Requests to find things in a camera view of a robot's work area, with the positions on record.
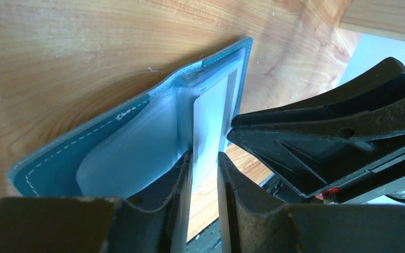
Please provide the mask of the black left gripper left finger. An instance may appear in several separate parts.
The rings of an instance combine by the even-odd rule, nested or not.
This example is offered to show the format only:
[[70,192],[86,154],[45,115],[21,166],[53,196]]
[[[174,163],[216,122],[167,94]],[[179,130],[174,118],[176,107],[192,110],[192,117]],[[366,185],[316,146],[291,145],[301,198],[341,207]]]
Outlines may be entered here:
[[0,199],[0,252],[185,252],[191,151],[133,198]]

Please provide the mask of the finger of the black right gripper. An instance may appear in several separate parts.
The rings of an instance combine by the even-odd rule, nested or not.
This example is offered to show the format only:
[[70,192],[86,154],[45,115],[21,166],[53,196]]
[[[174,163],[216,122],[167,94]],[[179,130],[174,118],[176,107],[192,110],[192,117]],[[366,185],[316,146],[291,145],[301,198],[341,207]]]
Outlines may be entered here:
[[327,186],[327,177],[315,170],[315,147],[337,141],[324,130],[314,131],[314,126],[315,121],[232,127],[228,139],[255,156],[297,195],[312,197]]
[[405,66],[388,57],[325,93],[285,106],[239,114],[233,128],[335,119],[384,107],[405,93]]

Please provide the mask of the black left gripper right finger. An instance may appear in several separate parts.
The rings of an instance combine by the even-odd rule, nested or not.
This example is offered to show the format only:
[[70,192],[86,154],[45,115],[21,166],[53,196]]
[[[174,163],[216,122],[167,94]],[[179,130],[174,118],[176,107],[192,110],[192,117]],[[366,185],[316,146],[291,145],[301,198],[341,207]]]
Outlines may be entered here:
[[218,154],[223,252],[405,252],[405,205],[285,203]]

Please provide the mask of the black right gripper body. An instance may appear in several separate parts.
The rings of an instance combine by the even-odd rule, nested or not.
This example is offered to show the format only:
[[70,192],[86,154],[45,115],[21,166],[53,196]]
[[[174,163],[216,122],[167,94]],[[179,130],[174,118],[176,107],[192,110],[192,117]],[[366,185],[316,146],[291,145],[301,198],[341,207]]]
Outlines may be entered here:
[[405,93],[373,111],[315,121],[337,141],[316,147],[315,170],[327,177],[320,200],[364,202],[385,195],[405,202]]

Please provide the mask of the blue leather card holder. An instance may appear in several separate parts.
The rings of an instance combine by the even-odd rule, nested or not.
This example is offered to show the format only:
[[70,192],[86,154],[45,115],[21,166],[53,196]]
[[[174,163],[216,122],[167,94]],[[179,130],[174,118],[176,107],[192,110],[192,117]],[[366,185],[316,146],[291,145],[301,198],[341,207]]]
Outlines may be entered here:
[[194,158],[194,102],[234,69],[239,72],[232,119],[239,113],[252,46],[253,39],[246,37],[179,68],[15,163],[9,182],[25,197],[134,195],[186,151]]

